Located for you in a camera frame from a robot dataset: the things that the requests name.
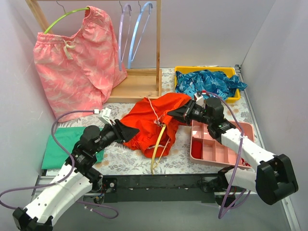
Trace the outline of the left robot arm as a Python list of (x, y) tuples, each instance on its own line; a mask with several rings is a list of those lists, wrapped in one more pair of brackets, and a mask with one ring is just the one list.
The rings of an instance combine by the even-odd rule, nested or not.
[(17, 208), (13, 219), (20, 231), (51, 231), (60, 216), (80, 197), (98, 192), (103, 186), (103, 175), (93, 166), (96, 154), (113, 142), (128, 142), (139, 129), (115, 120), (103, 129), (92, 125), (84, 129), (58, 175), (25, 208)]

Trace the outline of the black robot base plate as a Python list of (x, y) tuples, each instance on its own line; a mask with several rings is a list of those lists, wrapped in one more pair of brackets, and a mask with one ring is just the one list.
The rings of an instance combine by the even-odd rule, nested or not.
[(222, 204), (225, 186), (217, 174), (110, 175), (102, 188), (85, 194), (100, 204), (118, 202), (199, 201)]

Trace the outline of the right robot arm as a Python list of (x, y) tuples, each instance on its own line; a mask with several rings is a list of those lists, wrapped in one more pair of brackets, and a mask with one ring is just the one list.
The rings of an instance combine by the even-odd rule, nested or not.
[(208, 98), (205, 106), (189, 100), (182, 107), (168, 112), (169, 116), (183, 124), (188, 125), (192, 121), (206, 124), (211, 138), (233, 150), (254, 170), (250, 172), (228, 166), (221, 169), (217, 179), (211, 183), (223, 191), (235, 186), (255, 192), (268, 205), (297, 192), (298, 183), (290, 158), (285, 154), (273, 154), (247, 138), (238, 122), (233, 124), (224, 117), (225, 104), (217, 97)]

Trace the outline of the orange shorts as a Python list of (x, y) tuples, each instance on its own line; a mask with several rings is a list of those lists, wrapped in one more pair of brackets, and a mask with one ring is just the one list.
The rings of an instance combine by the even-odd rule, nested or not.
[(167, 113), (184, 106), (190, 99), (190, 96), (183, 93), (167, 93), (155, 100), (143, 98), (137, 102), (121, 122), (140, 131), (124, 145), (132, 150), (140, 150), (145, 157), (152, 158), (157, 139), (165, 126), (155, 156), (167, 156), (176, 141), (176, 132), (181, 124)]

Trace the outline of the yellow hanger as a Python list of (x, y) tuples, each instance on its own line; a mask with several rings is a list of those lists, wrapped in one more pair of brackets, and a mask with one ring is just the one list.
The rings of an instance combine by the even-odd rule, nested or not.
[(162, 126), (162, 129), (161, 129), (161, 131), (160, 131), (160, 133), (159, 133), (159, 136), (158, 136), (158, 138), (157, 138), (156, 144), (155, 144), (155, 146), (154, 146), (154, 151), (153, 151), (153, 154), (152, 154), (151, 165), (150, 165), (150, 171), (151, 171), (151, 174), (152, 174), (152, 175), (154, 175), (154, 169), (157, 168), (157, 166), (158, 166), (158, 164), (159, 164), (159, 162), (160, 162), (160, 160), (161, 160), (161, 158), (162, 158), (162, 156), (163, 156), (163, 154), (164, 154), (164, 151), (165, 151), (165, 149), (166, 149), (166, 147), (167, 147), (167, 145), (168, 145), (168, 143), (169, 143), (169, 140), (170, 140), (170, 138), (168, 138), (168, 140), (167, 140), (167, 142), (166, 142), (166, 144), (165, 144), (165, 146), (164, 146), (164, 148), (163, 148), (163, 150), (162, 150), (162, 152), (161, 152), (161, 154), (160, 154), (158, 160), (155, 161), (156, 153), (157, 153), (157, 150), (158, 150), (158, 147), (159, 147), (161, 138), (162, 138), (162, 136), (163, 136), (163, 134), (164, 134), (164, 132), (165, 132), (165, 130), (166, 130), (166, 127), (167, 127), (166, 124), (164, 124), (164, 125)]

